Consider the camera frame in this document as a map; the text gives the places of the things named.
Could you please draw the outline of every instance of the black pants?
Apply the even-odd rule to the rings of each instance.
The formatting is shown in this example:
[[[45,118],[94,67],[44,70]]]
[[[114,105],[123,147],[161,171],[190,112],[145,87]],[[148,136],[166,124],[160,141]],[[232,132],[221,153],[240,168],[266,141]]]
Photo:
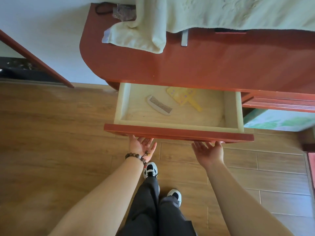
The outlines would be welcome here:
[[[139,187],[131,204],[125,226],[119,236],[195,236],[191,221],[187,221],[179,210],[174,196],[158,202],[158,182],[148,177]]]

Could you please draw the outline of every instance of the laminate floor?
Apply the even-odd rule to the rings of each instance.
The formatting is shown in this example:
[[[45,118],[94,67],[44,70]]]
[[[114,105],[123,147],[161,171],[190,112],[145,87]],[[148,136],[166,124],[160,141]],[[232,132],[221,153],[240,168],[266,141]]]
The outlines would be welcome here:
[[[116,100],[109,88],[0,83],[1,235],[47,235],[123,162],[128,140],[102,130],[113,121]],[[296,135],[246,131],[255,142],[227,144],[226,165],[296,236],[314,235],[313,199]],[[189,142],[157,141],[152,160],[162,194],[180,190],[181,210],[199,235],[229,235]]]

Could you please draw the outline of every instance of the cream towel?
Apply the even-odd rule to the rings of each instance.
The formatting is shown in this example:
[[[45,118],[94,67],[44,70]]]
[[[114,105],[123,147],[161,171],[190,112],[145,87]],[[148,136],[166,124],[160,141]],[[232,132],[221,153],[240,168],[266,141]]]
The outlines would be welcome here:
[[[159,54],[167,31],[192,27],[314,31],[314,7],[315,0],[136,0],[137,19],[113,25],[102,42]]]

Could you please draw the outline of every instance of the open drawer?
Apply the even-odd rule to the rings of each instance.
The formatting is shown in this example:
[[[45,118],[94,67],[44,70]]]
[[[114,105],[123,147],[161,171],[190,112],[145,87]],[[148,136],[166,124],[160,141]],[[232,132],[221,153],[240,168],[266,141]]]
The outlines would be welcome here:
[[[114,124],[105,124],[104,130],[163,139],[254,140],[252,134],[244,134],[240,92],[196,89],[192,98],[202,108],[197,111],[190,102],[180,106],[167,89],[167,86],[121,83]],[[147,103],[150,95],[171,107],[171,115],[153,109]]]

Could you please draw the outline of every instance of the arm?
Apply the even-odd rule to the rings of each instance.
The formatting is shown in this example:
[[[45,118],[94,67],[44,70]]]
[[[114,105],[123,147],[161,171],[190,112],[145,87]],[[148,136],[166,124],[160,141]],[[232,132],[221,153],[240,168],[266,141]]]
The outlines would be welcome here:
[[[134,136],[129,136],[129,140],[130,152],[144,155],[146,150],[149,151],[150,156],[144,157],[148,162],[157,143],[151,148],[152,138],[137,140]],[[142,170],[142,161],[128,157],[117,170],[65,214],[50,236],[116,235]]]
[[[293,236],[234,179],[224,165],[221,143],[206,145],[194,142],[192,148],[207,172],[231,236]]]

